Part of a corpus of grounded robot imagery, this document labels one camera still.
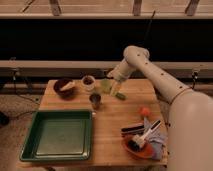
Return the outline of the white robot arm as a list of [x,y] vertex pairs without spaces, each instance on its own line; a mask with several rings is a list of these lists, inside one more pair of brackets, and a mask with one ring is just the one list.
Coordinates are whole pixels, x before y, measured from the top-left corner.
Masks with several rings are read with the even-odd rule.
[[213,171],[213,98],[149,61],[149,51],[127,46],[109,73],[117,82],[140,70],[170,104],[167,171]]

